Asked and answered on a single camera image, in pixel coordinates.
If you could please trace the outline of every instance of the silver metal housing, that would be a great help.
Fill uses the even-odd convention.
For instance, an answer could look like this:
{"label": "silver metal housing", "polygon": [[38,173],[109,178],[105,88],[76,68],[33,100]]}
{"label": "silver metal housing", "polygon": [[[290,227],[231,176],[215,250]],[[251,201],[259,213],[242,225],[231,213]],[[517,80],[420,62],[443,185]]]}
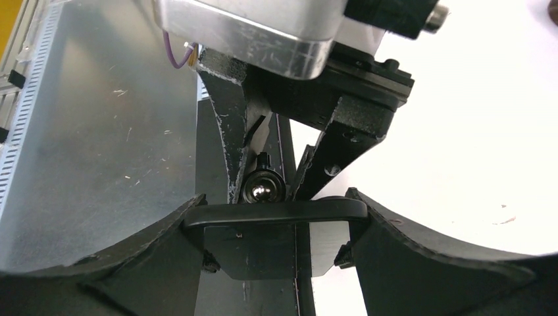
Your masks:
{"label": "silver metal housing", "polygon": [[167,32],[293,79],[324,68],[346,0],[153,0]]}

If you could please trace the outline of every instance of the metal plate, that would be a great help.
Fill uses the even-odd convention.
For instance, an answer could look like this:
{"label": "metal plate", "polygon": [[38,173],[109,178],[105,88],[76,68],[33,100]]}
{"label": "metal plate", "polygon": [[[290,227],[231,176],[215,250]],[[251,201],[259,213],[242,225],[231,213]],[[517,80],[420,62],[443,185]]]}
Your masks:
{"label": "metal plate", "polygon": [[42,77],[25,88],[35,93],[26,132],[0,180],[4,270],[71,263],[194,193],[197,77],[168,63],[151,2],[74,0],[48,14],[55,8],[51,48],[32,64]]}

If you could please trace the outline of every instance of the wire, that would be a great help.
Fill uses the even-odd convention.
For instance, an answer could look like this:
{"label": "wire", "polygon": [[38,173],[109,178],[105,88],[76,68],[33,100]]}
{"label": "wire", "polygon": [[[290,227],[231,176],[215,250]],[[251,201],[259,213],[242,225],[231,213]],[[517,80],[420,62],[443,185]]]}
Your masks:
{"label": "wire", "polygon": [[[188,62],[188,59],[190,58],[190,55],[193,52],[193,48],[188,48],[188,50],[186,51],[186,54],[184,54],[184,58],[182,58],[180,63],[177,63],[176,59],[174,59],[174,55],[172,54],[172,48],[170,47],[170,38],[168,36],[167,31],[163,31],[163,40],[165,42],[166,56],[168,57],[171,65],[176,69],[180,69],[184,65],[186,65],[186,63]],[[192,43],[191,46],[196,47],[197,45],[196,45],[196,43]]]}

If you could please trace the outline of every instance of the yellow surface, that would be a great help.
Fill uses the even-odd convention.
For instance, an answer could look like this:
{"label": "yellow surface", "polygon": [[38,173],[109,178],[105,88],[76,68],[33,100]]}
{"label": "yellow surface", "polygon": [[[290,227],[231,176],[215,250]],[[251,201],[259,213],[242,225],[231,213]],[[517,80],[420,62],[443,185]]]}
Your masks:
{"label": "yellow surface", "polygon": [[2,49],[0,58],[4,54],[6,44],[10,39],[21,2],[23,0],[0,0],[0,49]]}

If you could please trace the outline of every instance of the purple wire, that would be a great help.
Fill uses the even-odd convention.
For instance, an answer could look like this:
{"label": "purple wire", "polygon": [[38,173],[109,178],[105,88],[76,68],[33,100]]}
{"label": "purple wire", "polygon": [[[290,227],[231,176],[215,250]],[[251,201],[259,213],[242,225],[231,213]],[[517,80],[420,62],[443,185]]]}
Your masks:
{"label": "purple wire", "polygon": [[172,66],[176,69],[180,69],[182,68],[184,65],[186,65],[186,63],[188,62],[188,59],[190,58],[190,55],[193,52],[192,48],[189,48],[186,51],[186,54],[184,54],[184,58],[180,61],[180,63],[176,62],[176,59],[174,59],[174,55],[172,54],[172,48],[170,47],[170,38],[168,36],[168,32],[167,31],[163,31],[163,40],[165,41],[165,50],[166,50],[166,56],[168,57],[170,63],[172,64]]}

